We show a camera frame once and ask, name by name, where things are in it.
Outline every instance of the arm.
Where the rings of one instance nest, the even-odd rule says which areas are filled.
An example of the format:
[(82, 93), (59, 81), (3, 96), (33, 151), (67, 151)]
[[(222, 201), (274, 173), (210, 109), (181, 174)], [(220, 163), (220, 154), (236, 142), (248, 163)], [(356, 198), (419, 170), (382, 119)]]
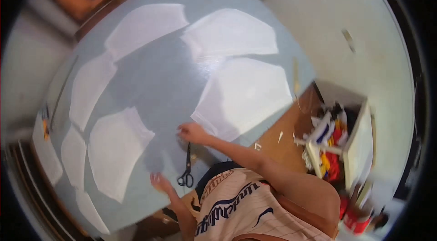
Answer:
[(165, 192), (171, 203), (172, 210), (176, 213), (183, 241), (193, 241), (197, 229), (197, 221), (190, 210), (179, 198), (171, 183), (161, 173), (150, 174), (150, 183), (158, 191)]
[[(224, 153), (241, 166), (261, 175), (275, 190), (298, 205), (322, 217), (338, 220), (340, 198), (326, 181), (313, 175), (292, 172), (261, 151), (254, 151), (209, 135), (199, 124), (182, 124), (179, 129), (181, 138)], [(333, 198), (336, 203), (326, 206), (323, 199), (329, 198)]]

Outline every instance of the white fabric piece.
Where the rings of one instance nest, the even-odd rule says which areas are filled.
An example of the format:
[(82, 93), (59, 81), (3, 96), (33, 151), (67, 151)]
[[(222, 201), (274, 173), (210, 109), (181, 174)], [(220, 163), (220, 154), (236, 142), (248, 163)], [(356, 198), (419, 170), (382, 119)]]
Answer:
[(317, 127), (317, 125), (320, 123), (321, 120), (322, 120), (322, 119), (320, 119), (320, 118), (317, 118), (317, 117), (313, 117), (313, 116), (311, 116), (311, 123), (313, 124), (313, 127), (314, 127), (314, 128)]
[(323, 135), (323, 132), (325, 131), (326, 125), (331, 122), (331, 113), (328, 111), (326, 112), (325, 116), (323, 116), (322, 120), (317, 124), (317, 127), (314, 129), (314, 131), (309, 135), (307, 141), (316, 141), (321, 135)]
[(87, 192), (76, 189), (76, 203), (79, 211), (99, 232), (109, 234), (109, 230), (94, 207)]
[(328, 146), (328, 140), (332, 136), (332, 133), (334, 133), (334, 130), (335, 130), (335, 121), (331, 120), (331, 122), (329, 123), (328, 133), (326, 133), (326, 135), (323, 137), (322, 142), (320, 143), (321, 145)]
[(233, 141), (292, 102), (284, 69), (237, 58), (212, 74), (191, 118), (210, 134)]
[(100, 118), (91, 130), (88, 145), (99, 191), (122, 203), (134, 165), (154, 136), (135, 107)]
[(73, 127), (67, 132), (61, 145), (61, 160), (73, 187), (83, 191), (86, 145), (82, 136)]
[(118, 61), (134, 50), (189, 24), (181, 4), (150, 4), (134, 9), (105, 41), (106, 49)]
[(55, 186), (62, 177), (63, 169), (50, 137), (44, 140), (44, 128), (42, 126), (41, 113), (36, 116), (35, 127), (32, 134), (36, 154), (52, 186)]
[(220, 9), (189, 26), (181, 39), (193, 59), (278, 53), (274, 29), (237, 9)]
[(341, 134), (341, 137), (337, 141), (337, 145), (340, 147), (345, 145), (348, 137), (349, 137), (349, 135), (348, 135), (347, 131), (343, 131)]
[(73, 82), (70, 120), (84, 131), (100, 95), (117, 72), (109, 52), (104, 52), (84, 64)]

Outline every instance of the scissor handle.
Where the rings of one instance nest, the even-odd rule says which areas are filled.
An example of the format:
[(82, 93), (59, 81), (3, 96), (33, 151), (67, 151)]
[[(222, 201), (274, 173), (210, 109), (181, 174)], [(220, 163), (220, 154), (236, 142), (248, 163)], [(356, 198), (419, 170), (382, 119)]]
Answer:
[(179, 185), (179, 186), (185, 186), (186, 181), (184, 180), (183, 177), (185, 177), (185, 174), (183, 174), (182, 176), (180, 176), (180, 177), (178, 178), (178, 185)]
[(192, 176), (190, 173), (188, 173), (188, 174), (185, 176), (185, 185), (186, 185), (188, 188), (191, 188), (191, 187), (193, 187), (193, 183), (194, 183), (194, 178), (193, 178), (193, 176)]

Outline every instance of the table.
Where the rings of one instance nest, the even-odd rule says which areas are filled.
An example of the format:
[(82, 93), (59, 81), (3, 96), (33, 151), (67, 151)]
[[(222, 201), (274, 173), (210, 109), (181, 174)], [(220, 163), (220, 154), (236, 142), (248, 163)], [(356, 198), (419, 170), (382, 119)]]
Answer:
[[(69, 127), (69, 104), (74, 77), (80, 67), (104, 52), (104, 42), (112, 30), (130, 11), (146, 4), (180, 3), (185, 5), (185, 14), (190, 23), (223, 8), (234, 8), (246, 12), (272, 26), (276, 31), (279, 54), (252, 56), (266, 63), (283, 67), (290, 88), (293, 88), (293, 57), (298, 60), (301, 95), (315, 78), (315, 73), (303, 50), (287, 29), (260, 0), (128, 0), (100, 21), (76, 46), (54, 77), (47, 95), (47, 104), (53, 109), (60, 87), (67, 82), (59, 99), (53, 119), (52, 144), (60, 159), (60, 149)], [(178, 194), (183, 196), (192, 190), (177, 185), (176, 179), (185, 170), (185, 143), (177, 138), (179, 124), (191, 121), (202, 90), (216, 67), (204, 63), (198, 65), (191, 58), (188, 47), (179, 39), (183, 29), (163, 36), (135, 50), (117, 62), (117, 73), (100, 96), (83, 132), (88, 143), (90, 131), (96, 121), (108, 114), (117, 113), (126, 107), (135, 106), (145, 125), (155, 132), (155, 137), (136, 163), (127, 186), (123, 203), (108, 198), (98, 191), (88, 157), (85, 163), (85, 191), (90, 195), (96, 210), (110, 232), (138, 222), (156, 210), (168, 205), (166, 196), (155, 191), (149, 183), (150, 172), (162, 171), (170, 179)], [(254, 143), (288, 109), (283, 108), (264, 122), (242, 135), (235, 142), (244, 146)], [(192, 167), (194, 186), (208, 168), (228, 158), (223, 154), (201, 147), (193, 147), (197, 155)], [(98, 232), (79, 211), (74, 188), (66, 173), (54, 187), (58, 197), (68, 211), (91, 236)]]

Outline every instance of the white pinstripe jersey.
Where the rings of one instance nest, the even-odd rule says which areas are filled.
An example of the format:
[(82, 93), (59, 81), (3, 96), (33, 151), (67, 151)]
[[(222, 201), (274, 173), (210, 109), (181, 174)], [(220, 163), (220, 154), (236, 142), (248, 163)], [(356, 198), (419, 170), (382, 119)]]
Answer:
[(331, 240), (285, 210), (248, 169), (223, 172), (211, 179), (200, 201), (195, 241), (232, 241), (245, 233), (259, 233), (290, 241)]

